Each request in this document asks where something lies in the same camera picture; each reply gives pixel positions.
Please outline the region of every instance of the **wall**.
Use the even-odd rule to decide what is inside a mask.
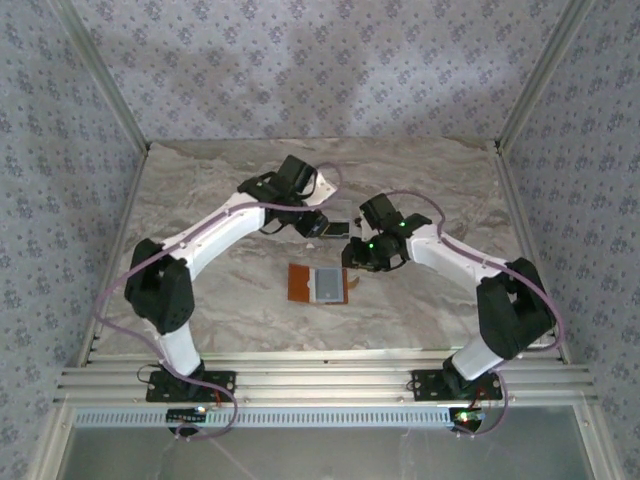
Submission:
[[[598,0],[510,154],[629,478],[640,478],[640,5]]]
[[[184,140],[496,137],[566,2],[75,3],[147,139]]]
[[[80,345],[139,153],[46,2],[0,2],[0,478]]]

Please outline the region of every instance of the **marble surface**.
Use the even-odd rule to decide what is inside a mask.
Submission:
[[[249,140],[154,144],[126,233],[124,273],[135,244],[179,233],[218,208],[243,180],[277,169],[287,154],[311,163],[338,163],[345,177],[342,201],[325,211],[349,215],[377,193],[415,189],[444,208],[452,236],[489,254],[515,258],[519,248],[485,146],[444,138],[380,140]],[[329,172],[327,176],[336,180]],[[405,215],[431,218],[428,205],[409,197],[394,203]],[[477,331],[475,299],[437,273],[407,264],[360,277],[347,305],[287,301],[290,262],[340,264],[344,240],[305,240],[291,228],[252,234],[218,257],[194,284],[192,332],[200,352],[449,348]],[[120,325],[143,331],[119,289],[108,313]],[[135,340],[105,329],[101,354],[143,352]]]

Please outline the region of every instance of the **metal extrusion bar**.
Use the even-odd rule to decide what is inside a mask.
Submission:
[[[62,405],[54,407],[47,415],[47,425],[42,430],[38,448],[31,457],[28,480],[49,480],[57,478],[64,451],[75,419],[75,409]]]
[[[505,200],[516,230],[516,236],[523,253],[538,267],[540,278],[546,284],[546,275],[538,255],[538,249],[535,246],[527,215],[520,195],[517,193],[513,173],[509,162],[505,159],[505,155],[506,153],[503,154],[502,152],[496,153],[495,161],[502,190],[505,193]],[[571,352],[566,344],[560,346],[559,352],[564,362],[572,363]],[[578,404],[574,405],[574,412],[595,478],[598,480],[624,479],[625,475],[622,471],[620,459],[615,452],[611,434],[604,421],[602,407],[597,404]]]
[[[415,405],[413,394],[407,388],[411,379],[409,372],[440,368],[443,360],[437,358],[443,357],[442,352],[411,350],[365,351],[358,352],[359,355],[288,352],[289,358],[283,353],[286,352],[238,354],[235,358],[220,355],[204,360],[208,370],[237,372],[236,398],[243,408]],[[149,362],[153,362],[153,358],[105,359],[88,368],[66,369],[55,401],[78,407],[147,405],[147,386],[137,380],[136,372]],[[141,377],[145,379],[148,375],[149,372],[143,370]],[[503,375],[515,406],[577,405],[585,399],[596,398],[589,370],[582,365],[568,366],[553,359],[522,359],[506,365]],[[467,403],[420,402],[425,406],[447,407],[464,407]],[[194,403],[171,405],[196,406]]]
[[[140,150],[140,153],[146,152],[147,146],[144,135],[138,127],[133,113],[131,113],[131,110],[127,106],[127,102],[122,97],[120,90],[111,77],[107,66],[98,52],[98,48],[93,43],[91,35],[84,26],[73,3],[70,0],[50,0],[49,3],[57,13],[60,22],[71,38],[78,54],[102,92],[105,101],[122,125],[127,137],[131,143]]]
[[[118,229],[118,233],[116,235],[115,244],[111,249],[111,253],[109,255],[109,263],[107,264],[107,271],[105,272],[102,282],[100,283],[99,291],[104,291],[118,274],[119,259],[122,256],[122,250],[124,249],[125,232],[129,225],[129,218],[131,216],[131,211],[133,209],[133,204],[138,192],[138,186],[140,185],[140,180],[142,178],[142,172],[144,171],[146,160],[147,153],[145,152],[140,156],[140,160],[138,161],[136,173],[131,184],[131,190],[129,191],[127,202],[125,203],[124,213],[120,222],[120,228]],[[106,315],[107,308],[108,302],[103,306],[100,314]],[[77,366],[81,367],[86,365],[89,359],[89,355],[95,348],[94,343],[99,340],[97,333],[101,331],[101,328],[102,325],[97,325],[97,321],[92,315],[89,319],[89,325],[87,326],[87,330],[85,332],[82,347],[80,348],[78,358],[76,359]]]
[[[554,32],[551,34],[549,43],[538,58],[536,66],[529,75],[520,97],[511,109],[509,118],[507,118],[502,128],[498,140],[500,141],[500,148],[505,154],[509,152],[516,137],[524,128],[529,115],[533,111],[533,107],[547,86],[556,67],[564,58],[565,52],[583,24],[593,3],[594,0],[569,0],[567,3]]]

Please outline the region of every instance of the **mounting bracket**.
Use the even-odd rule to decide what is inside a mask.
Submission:
[[[198,376],[198,380],[213,383],[235,393],[236,372],[205,370]],[[194,388],[193,385],[174,377],[164,369],[153,372],[149,377],[146,400],[149,403],[231,402],[231,399],[223,393],[218,393],[216,396],[216,391],[209,388]]]
[[[454,395],[444,380],[443,370],[413,370],[407,389],[416,402],[466,400],[502,400],[500,378],[485,373],[469,384],[459,395]]]

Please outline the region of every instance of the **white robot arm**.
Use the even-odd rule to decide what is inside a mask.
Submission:
[[[352,237],[342,254],[342,265],[369,271],[390,271],[414,261],[450,278],[478,300],[480,333],[443,365],[444,381],[454,394],[498,364],[511,360],[555,326],[555,318],[534,292],[501,270],[470,261],[443,243],[443,239],[485,260],[523,275],[542,289],[531,262],[491,257],[446,234],[419,214],[404,218],[384,194],[360,206],[362,237]],[[399,263],[391,266],[391,260]]]
[[[224,205],[185,231],[160,243],[142,240],[134,250],[131,266],[133,268],[171,245],[181,244],[190,233],[234,206],[266,202],[313,207],[335,191],[336,187],[321,172],[290,155],[277,172],[243,182]],[[203,369],[189,325],[194,310],[192,283],[227,248],[274,220],[282,225],[293,225],[304,237],[319,236],[329,225],[319,210],[283,212],[259,205],[248,207],[223,216],[127,282],[125,298],[155,330],[155,340],[166,361],[181,375],[197,378],[199,370]]]

